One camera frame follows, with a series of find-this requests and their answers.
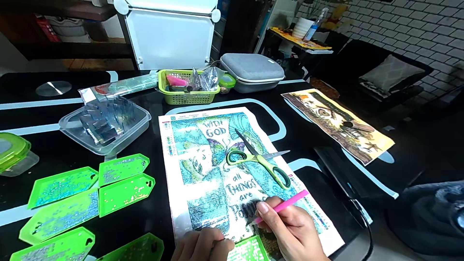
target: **hand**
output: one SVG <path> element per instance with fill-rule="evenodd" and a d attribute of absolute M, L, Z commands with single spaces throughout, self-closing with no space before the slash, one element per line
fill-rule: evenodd
<path fill-rule="evenodd" d="M 226 261 L 235 244 L 217 228 L 187 232 L 174 250 L 171 261 Z"/>
<path fill-rule="evenodd" d="M 312 217 L 302 208 L 288 206 L 276 213 L 272 208 L 283 202 L 277 196 L 258 202 L 258 214 L 263 222 L 259 228 L 274 232 L 279 249 L 286 261 L 330 261 L 322 250 Z"/>

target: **yellow tablecloth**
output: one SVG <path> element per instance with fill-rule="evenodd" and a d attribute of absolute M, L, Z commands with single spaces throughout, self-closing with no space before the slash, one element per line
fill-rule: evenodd
<path fill-rule="evenodd" d="M 297 45 L 301 46 L 301 47 L 304 47 L 304 48 L 308 48 L 308 49 L 311 49 L 311 50 L 327 50 L 327 49 L 332 49 L 332 47 L 323 47 L 323 46 L 320 46 L 316 43 L 313 43 L 311 41 L 309 42 L 303 42 L 303 40 L 301 39 L 298 39 L 298 38 L 295 38 L 293 37 L 291 34 L 289 33 L 284 33 L 282 31 L 282 29 L 280 28 L 277 28 L 277 27 L 271 27 L 270 28 L 272 31 L 278 33 L 280 36 L 284 37 L 285 39 L 289 40 L 289 41 L 292 41 L 294 43 L 296 43 Z"/>

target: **green plastic basket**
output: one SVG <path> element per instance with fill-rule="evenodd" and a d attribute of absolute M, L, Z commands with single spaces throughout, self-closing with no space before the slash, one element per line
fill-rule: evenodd
<path fill-rule="evenodd" d="M 208 104 L 213 102 L 214 95 L 220 91 L 218 86 L 215 91 L 192 91 L 186 93 L 183 91 L 166 91 L 166 86 L 169 85 L 168 79 L 166 78 L 167 72 L 174 72 L 171 74 L 178 78 L 188 78 L 192 74 L 192 70 L 160 70 L 158 72 L 158 88 L 164 94 L 164 100 L 167 104 Z"/>

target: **pink diamond painting pen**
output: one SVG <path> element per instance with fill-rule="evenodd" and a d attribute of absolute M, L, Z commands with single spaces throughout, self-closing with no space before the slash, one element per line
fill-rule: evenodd
<path fill-rule="evenodd" d="M 300 193 L 297 193 L 296 195 L 294 195 L 293 197 L 289 198 L 288 200 L 278 204 L 277 206 L 273 207 L 272 209 L 274 209 L 274 211 L 276 211 L 277 213 L 279 213 L 280 211 L 282 211 L 283 209 L 287 208 L 288 206 L 290 205 L 293 205 L 295 204 L 295 202 L 297 202 L 298 200 L 304 198 L 306 195 L 308 195 L 309 192 L 307 190 L 303 190 L 301 191 Z M 253 220 L 253 222 L 250 223 L 250 225 L 255 225 L 255 224 L 259 224 L 263 221 L 263 219 L 259 216 L 257 217 L 255 220 Z"/>

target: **green lid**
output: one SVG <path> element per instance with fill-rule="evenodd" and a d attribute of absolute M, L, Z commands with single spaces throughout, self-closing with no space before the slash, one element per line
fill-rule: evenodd
<path fill-rule="evenodd" d="M 31 143 L 24 138 L 8 132 L 0 133 L 0 172 L 10 168 L 31 150 Z"/>
<path fill-rule="evenodd" d="M 219 86 L 225 88 L 233 88 L 235 86 L 235 79 L 230 74 L 224 74 L 219 80 Z"/>

